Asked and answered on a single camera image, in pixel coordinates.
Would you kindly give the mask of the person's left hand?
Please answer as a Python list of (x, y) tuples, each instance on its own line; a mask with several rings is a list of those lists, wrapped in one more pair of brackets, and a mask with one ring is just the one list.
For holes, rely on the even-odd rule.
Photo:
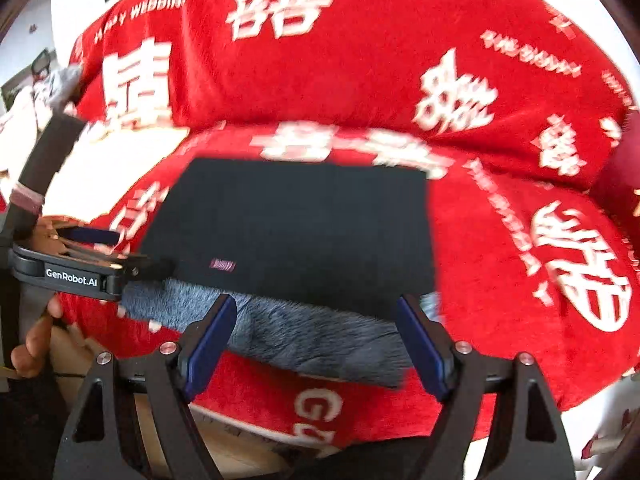
[(85, 361), (92, 359), (93, 354), (77, 324), (62, 327), (62, 317), (61, 300), (58, 295), (53, 295), (46, 310), (27, 331), (24, 344), (19, 344), (11, 352), (11, 363), (18, 376), (33, 378), (42, 372), (47, 363), (52, 333), (62, 335), (62, 341), (73, 349), (75, 356), (81, 356)]

